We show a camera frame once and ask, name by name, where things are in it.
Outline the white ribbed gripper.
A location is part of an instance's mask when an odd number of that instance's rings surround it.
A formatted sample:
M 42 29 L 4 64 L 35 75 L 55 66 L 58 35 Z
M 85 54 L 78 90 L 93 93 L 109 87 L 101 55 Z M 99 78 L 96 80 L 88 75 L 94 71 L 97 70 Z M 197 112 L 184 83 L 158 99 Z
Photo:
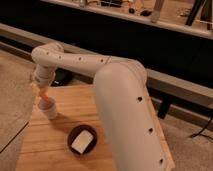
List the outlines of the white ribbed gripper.
M 48 96 L 49 86 L 55 78 L 55 67 L 45 67 L 37 65 L 33 73 L 33 79 L 35 83 L 31 83 L 33 93 L 38 96 L 39 88 L 43 88 L 43 94 Z

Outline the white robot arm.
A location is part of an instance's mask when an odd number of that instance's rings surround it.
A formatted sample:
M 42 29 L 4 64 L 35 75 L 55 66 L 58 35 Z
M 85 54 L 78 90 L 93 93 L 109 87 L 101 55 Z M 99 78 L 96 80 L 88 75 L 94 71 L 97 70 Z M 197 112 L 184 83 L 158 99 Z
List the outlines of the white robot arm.
M 147 92 L 147 72 L 133 59 L 66 53 L 58 43 L 34 48 L 34 80 L 48 87 L 55 70 L 63 68 L 93 79 L 93 97 L 117 171 L 171 171 L 169 149 L 153 120 L 153 104 Z

